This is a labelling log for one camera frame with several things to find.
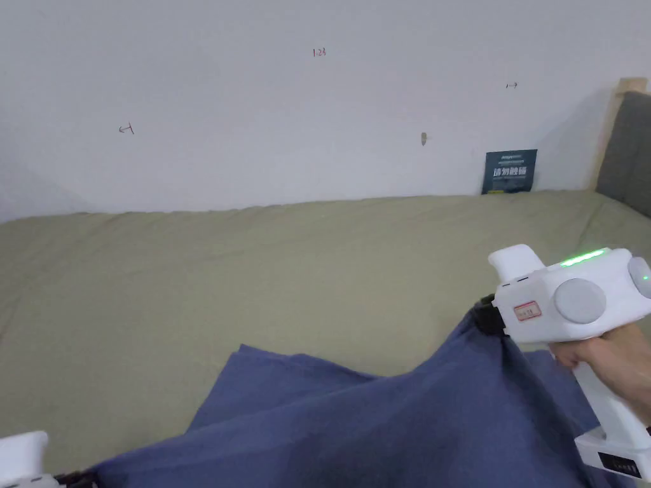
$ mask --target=white device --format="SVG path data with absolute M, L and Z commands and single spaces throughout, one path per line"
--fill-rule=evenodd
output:
M 59 488 L 43 474 L 43 454 L 48 434 L 29 432 L 0 439 L 0 488 Z
M 488 260 L 501 281 L 493 306 L 517 343 L 597 337 L 651 313 L 651 270 L 626 249 L 599 249 L 545 266 L 520 244 Z M 651 481 L 651 429 L 588 364 L 574 375 L 601 424 L 575 439 L 583 462 Z

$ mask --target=blue cloth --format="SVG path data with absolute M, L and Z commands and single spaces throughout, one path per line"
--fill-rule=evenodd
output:
M 410 373 L 376 377 L 242 346 L 187 433 L 106 461 L 106 487 L 624 487 L 586 467 L 597 425 L 549 353 L 467 315 Z

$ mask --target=green led light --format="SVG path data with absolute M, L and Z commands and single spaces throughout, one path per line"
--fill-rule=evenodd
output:
M 603 253 L 605 253 L 605 251 L 603 249 L 600 249 L 598 251 L 592 251 L 592 252 L 589 252 L 588 254 L 584 254 L 582 256 L 577 256 L 575 258 L 568 259 L 567 261 L 563 261 L 561 263 L 561 266 L 563 266 L 563 267 L 572 266 L 574 264 L 583 262 L 585 260 L 596 258 L 597 256 L 601 256 Z

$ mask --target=arrow drawing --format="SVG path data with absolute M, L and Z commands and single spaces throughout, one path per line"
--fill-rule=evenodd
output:
M 124 134 L 124 131 L 126 131 L 126 130 L 130 130 L 131 133 L 133 134 L 133 129 L 132 129 L 132 127 L 131 127 L 131 122 L 129 122 L 129 125 L 126 126 L 125 128 L 123 128 L 122 126 L 120 126 L 119 131 L 120 131 L 122 134 Z

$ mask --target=device handle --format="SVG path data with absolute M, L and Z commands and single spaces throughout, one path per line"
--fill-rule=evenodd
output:
M 622 398 L 597 378 L 589 364 L 580 363 L 574 368 L 574 376 L 609 442 L 617 442 L 629 448 L 651 447 L 651 435 L 647 432 L 646 425 Z

